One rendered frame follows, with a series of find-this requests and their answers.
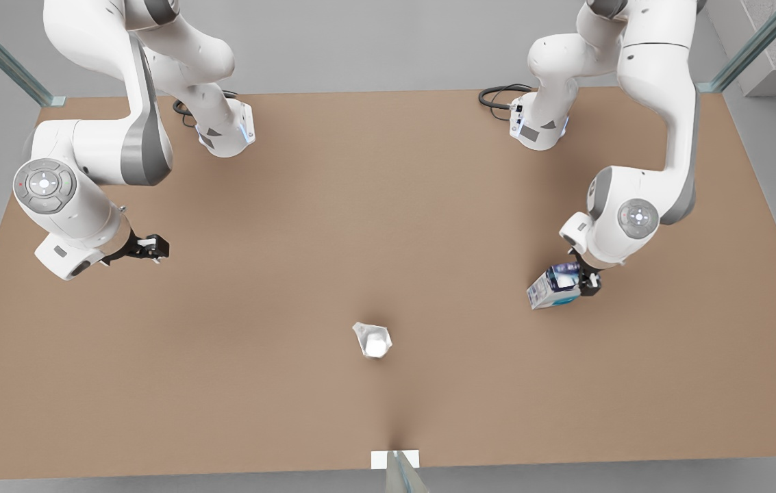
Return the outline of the white cup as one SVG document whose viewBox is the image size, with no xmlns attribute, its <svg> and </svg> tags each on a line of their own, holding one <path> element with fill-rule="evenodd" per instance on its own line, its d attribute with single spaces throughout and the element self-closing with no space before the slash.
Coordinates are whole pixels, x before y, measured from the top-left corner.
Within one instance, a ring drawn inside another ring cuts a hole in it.
<svg viewBox="0 0 776 493">
<path fill-rule="evenodd" d="M 355 323 L 352 328 L 364 357 L 381 359 L 391 349 L 392 340 L 387 328 L 364 323 Z"/>
</svg>

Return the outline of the blue and white milk carton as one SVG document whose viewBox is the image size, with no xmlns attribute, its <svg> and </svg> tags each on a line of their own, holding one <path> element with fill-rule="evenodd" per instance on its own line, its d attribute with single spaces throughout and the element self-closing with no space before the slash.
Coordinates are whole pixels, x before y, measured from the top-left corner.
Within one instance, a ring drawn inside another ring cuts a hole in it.
<svg viewBox="0 0 776 493">
<path fill-rule="evenodd" d="M 527 290 L 532 309 L 566 305 L 581 296 L 579 263 L 551 265 Z"/>
</svg>

